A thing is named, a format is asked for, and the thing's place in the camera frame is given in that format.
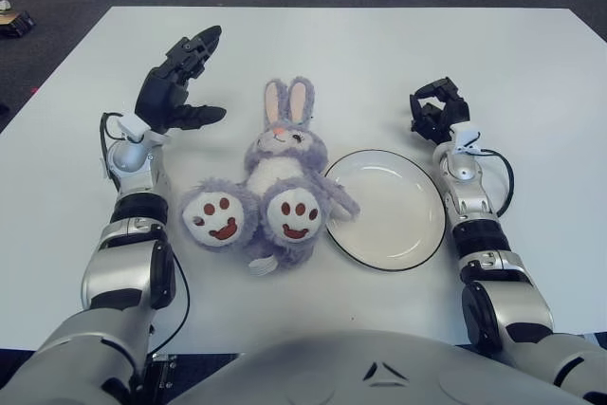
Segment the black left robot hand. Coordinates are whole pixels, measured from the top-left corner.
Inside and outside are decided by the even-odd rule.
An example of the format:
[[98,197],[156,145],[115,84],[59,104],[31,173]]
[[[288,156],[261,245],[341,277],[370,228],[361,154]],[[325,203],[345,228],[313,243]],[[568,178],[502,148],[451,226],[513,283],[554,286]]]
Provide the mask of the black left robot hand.
[[227,110],[210,105],[191,106],[189,80],[198,78],[219,45],[222,28],[206,28],[192,38],[183,37],[166,53],[165,61],[152,68],[139,91],[135,114],[151,130],[198,130],[222,120]]

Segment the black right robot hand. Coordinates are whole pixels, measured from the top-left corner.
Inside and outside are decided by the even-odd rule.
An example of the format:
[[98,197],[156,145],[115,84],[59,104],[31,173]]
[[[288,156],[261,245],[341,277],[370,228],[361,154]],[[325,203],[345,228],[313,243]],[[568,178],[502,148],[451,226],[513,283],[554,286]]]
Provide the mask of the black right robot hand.
[[417,89],[410,95],[410,108],[411,130],[435,144],[451,140],[454,124],[470,121],[469,106],[449,77]]

